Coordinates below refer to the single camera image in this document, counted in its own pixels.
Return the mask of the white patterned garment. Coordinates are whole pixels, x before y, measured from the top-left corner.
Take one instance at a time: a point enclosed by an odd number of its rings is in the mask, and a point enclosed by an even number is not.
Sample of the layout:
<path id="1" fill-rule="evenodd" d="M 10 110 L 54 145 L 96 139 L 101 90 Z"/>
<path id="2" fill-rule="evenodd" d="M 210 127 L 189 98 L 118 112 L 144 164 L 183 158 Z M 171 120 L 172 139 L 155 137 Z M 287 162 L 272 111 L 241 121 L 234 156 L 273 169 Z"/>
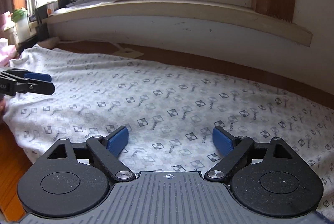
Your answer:
<path id="1" fill-rule="evenodd" d="M 249 80 L 126 59 L 35 46 L 9 62 L 52 77 L 51 96 L 7 97 L 5 123 L 35 162 L 59 138 L 74 143 L 129 130 L 121 161 L 134 172 L 206 172 L 221 154 L 220 126 L 259 142 L 284 139 L 324 185 L 318 211 L 333 219 L 333 110 Z"/>

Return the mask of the black box on sill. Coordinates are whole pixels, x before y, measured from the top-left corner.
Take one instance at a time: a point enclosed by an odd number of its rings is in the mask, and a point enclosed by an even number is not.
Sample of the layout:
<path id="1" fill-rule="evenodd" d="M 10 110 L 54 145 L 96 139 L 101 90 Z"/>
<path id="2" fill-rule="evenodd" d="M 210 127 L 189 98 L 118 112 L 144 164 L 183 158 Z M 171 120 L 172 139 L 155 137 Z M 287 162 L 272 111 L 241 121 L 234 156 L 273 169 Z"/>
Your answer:
<path id="1" fill-rule="evenodd" d="M 58 2 L 58 9 L 65 8 L 70 0 L 56 0 Z M 36 33 L 39 41 L 45 41 L 49 38 L 48 25 L 44 19 L 48 18 L 46 11 L 46 4 L 34 9 L 34 15 L 37 21 Z"/>

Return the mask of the pink bottle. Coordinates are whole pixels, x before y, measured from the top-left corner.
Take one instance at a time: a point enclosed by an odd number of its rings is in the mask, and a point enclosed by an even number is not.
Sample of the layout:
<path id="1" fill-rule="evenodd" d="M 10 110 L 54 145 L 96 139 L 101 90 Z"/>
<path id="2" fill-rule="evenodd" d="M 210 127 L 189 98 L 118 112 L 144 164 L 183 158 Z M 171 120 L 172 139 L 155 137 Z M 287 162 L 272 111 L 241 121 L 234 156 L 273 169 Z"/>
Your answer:
<path id="1" fill-rule="evenodd" d="M 9 11 L 1 14 L 1 38 L 7 39 L 9 45 L 15 44 L 15 23 Z"/>

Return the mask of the green lidded plastic bottle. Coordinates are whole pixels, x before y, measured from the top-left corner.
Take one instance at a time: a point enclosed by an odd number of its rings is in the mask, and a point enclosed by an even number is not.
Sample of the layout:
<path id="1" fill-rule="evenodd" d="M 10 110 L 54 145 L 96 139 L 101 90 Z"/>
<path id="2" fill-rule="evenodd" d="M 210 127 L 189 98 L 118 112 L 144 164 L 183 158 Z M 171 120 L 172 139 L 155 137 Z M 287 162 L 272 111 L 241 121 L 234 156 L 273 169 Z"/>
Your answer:
<path id="1" fill-rule="evenodd" d="M 11 20 L 15 23 L 18 43 L 24 42 L 30 37 L 30 27 L 28 21 L 28 12 L 25 8 L 14 10 Z"/>

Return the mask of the white capped bottle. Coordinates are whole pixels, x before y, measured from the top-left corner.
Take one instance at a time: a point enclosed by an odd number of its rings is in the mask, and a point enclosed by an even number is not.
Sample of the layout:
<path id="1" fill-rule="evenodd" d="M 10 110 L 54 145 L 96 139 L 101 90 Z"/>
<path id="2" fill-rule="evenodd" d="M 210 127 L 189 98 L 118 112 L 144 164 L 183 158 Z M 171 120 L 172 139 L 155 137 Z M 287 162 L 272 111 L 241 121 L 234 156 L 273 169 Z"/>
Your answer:
<path id="1" fill-rule="evenodd" d="M 58 2 L 50 2 L 46 4 L 46 11 L 47 11 L 47 15 L 48 17 L 51 16 L 56 10 L 58 10 Z"/>

